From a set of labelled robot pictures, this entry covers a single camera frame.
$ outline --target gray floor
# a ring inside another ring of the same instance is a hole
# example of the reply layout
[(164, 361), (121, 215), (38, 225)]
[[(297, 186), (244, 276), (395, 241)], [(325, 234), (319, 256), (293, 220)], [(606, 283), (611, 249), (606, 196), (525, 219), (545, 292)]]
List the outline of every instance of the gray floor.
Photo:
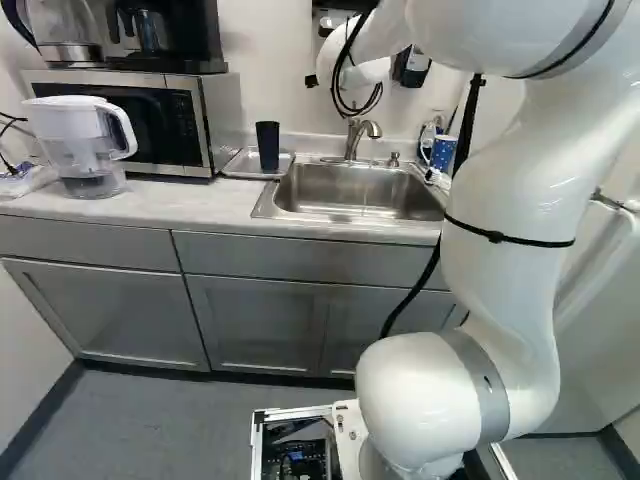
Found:
[[(88, 371), (10, 480), (248, 480), (251, 412), (350, 392)], [(519, 480), (620, 480), (594, 438), (518, 439)]]

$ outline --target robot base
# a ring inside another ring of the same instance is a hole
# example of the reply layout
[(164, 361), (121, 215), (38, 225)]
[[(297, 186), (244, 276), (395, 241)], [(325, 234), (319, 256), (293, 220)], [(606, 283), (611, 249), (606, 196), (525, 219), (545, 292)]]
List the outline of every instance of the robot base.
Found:
[(369, 440), (358, 399), (336, 402), (331, 408), (343, 480), (441, 480), (462, 467), (462, 454), (406, 471), (389, 464)]

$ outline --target black cup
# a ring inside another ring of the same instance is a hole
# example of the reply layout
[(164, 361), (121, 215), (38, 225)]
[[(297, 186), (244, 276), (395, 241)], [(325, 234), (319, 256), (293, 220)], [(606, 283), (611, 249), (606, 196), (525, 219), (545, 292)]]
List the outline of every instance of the black cup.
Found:
[(280, 166), (280, 123), (256, 122), (260, 167), (263, 172), (277, 172)]

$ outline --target sink basin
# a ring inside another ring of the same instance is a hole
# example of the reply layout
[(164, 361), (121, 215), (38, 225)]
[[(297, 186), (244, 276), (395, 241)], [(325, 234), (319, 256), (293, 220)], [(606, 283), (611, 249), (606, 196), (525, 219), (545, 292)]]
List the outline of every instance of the sink basin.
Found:
[(296, 161), (279, 184), (267, 185), (252, 216), (372, 225), (444, 218), (442, 199), (411, 165), (318, 160)]

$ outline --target gray countertop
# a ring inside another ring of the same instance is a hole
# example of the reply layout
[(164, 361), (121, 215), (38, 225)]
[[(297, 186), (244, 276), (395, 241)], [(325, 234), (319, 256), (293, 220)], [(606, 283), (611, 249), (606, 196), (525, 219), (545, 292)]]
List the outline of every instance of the gray countertop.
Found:
[(0, 214), (50, 220), (197, 232), (432, 246), (439, 230), (309, 224), (252, 218), (265, 183), (217, 178), (208, 185), (130, 180), (128, 191), (103, 200), (69, 198), (59, 183), (0, 202)]

